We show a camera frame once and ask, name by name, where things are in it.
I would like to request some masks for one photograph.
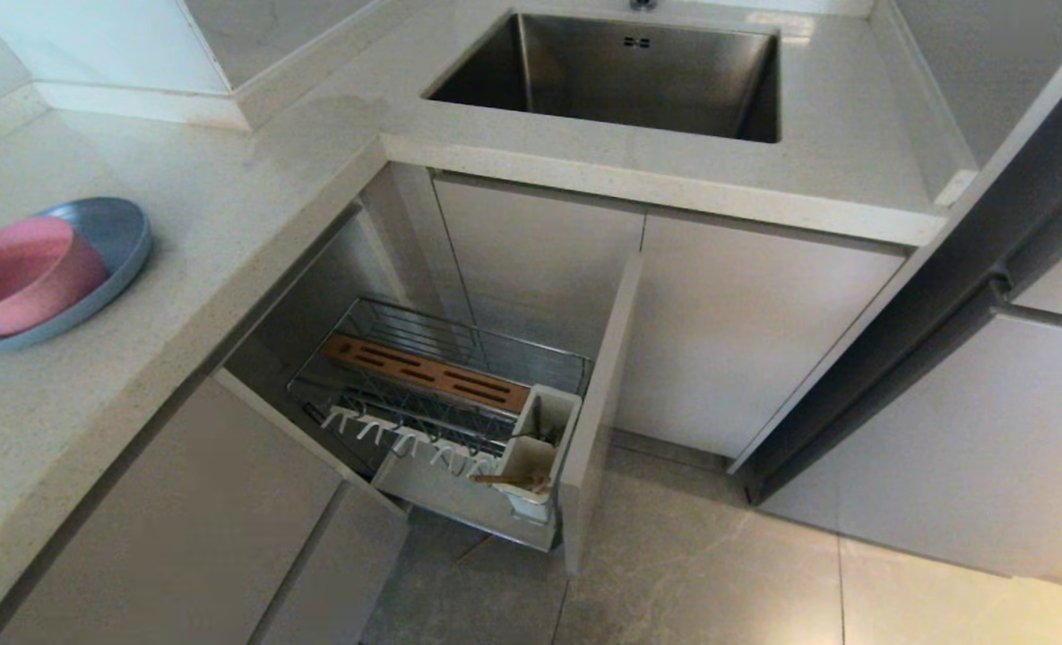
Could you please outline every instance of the gray plate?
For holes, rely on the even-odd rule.
[[[0,351],[17,351],[47,341],[83,323],[129,287],[133,277],[144,268],[152,249],[149,218],[136,204],[126,200],[92,197],[61,204],[36,215],[59,217],[72,224],[72,228],[101,254],[108,278],[91,294],[36,327],[21,334],[0,336]]]

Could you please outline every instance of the plate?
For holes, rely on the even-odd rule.
[[[61,204],[36,215],[51,215],[72,224],[72,228],[101,254],[108,278],[75,305],[39,323],[32,329],[0,336],[0,351],[18,351],[64,334],[85,322],[117,299],[144,268],[152,250],[149,218],[140,207],[116,197],[92,197]]]

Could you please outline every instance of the wire rack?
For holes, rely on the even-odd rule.
[[[333,334],[410,351],[527,387],[545,385],[578,396],[584,395],[594,367],[590,359],[571,352],[361,298],[347,308],[289,380],[290,395],[316,421],[325,420],[327,409],[345,408],[354,412],[356,420],[365,415],[394,420],[396,428],[408,425],[427,434],[432,442],[449,441],[470,454],[501,456],[514,434],[517,417],[444,392],[400,385],[354,364],[332,362],[319,354],[319,349]]]

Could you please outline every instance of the open cabinet door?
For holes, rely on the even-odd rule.
[[[641,265],[641,254],[635,254],[622,272],[612,313],[605,322],[605,334],[599,349],[599,358],[595,360],[587,396],[583,401],[583,411],[579,414],[560,477],[563,548],[566,572],[570,576],[579,575],[583,548],[599,502],[605,453],[610,448],[617,395],[626,367],[630,327],[634,322],[634,300],[638,294]]]

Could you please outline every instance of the refrigerator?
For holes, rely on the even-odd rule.
[[[1062,572],[1062,102],[738,474],[769,514]]]

